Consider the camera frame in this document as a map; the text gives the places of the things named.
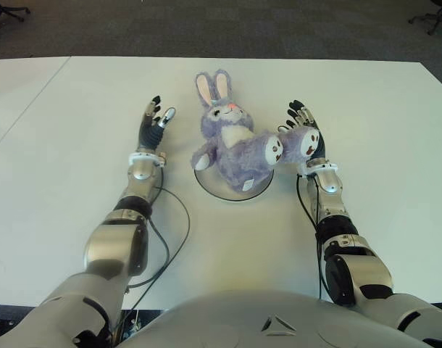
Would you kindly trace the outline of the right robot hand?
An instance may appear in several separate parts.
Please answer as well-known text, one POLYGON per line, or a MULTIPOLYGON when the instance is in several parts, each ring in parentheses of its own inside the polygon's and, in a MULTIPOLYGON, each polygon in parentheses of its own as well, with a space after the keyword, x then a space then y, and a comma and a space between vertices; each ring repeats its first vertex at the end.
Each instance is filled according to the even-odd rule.
POLYGON ((310 110, 298 100, 289 103, 291 117, 278 126, 278 137, 283 145, 281 160, 289 163, 325 157, 325 142, 310 110))

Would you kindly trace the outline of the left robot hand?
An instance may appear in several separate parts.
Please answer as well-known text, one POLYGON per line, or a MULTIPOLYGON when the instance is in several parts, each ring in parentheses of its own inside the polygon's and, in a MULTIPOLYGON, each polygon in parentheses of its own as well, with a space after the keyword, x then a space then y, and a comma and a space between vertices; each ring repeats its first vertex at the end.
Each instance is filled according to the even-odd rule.
POLYGON ((155 96, 149 102, 143 113, 143 118, 138 132, 137 149, 139 151, 143 150, 145 152, 154 152, 162 141, 165 128, 175 116, 175 108, 170 107, 161 117, 156 117, 156 114, 161 109, 160 103, 160 96, 155 96))

